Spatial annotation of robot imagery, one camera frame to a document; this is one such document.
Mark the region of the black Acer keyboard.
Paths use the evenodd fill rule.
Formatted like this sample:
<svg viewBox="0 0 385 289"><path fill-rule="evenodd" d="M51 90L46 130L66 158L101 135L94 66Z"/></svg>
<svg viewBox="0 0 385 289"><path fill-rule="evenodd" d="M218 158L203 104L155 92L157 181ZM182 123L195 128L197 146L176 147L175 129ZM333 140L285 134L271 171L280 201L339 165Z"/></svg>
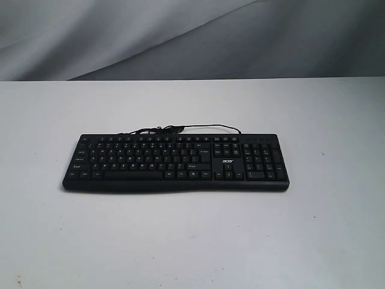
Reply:
<svg viewBox="0 0 385 289"><path fill-rule="evenodd" d="M63 179L66 190L284 191L275 134L84 134Z"/></svg>

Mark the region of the grey backdrop cloth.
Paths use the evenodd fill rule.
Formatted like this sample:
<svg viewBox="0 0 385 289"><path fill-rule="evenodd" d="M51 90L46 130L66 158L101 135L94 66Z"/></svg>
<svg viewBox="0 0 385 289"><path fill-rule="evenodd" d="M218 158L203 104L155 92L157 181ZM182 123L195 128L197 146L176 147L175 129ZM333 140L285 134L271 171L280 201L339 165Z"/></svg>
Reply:
<svg viewBox="0 0 385 289"><path fill-rule="evenodd" d="M3 81L384 75L383 1L2 1Z"/></svg>

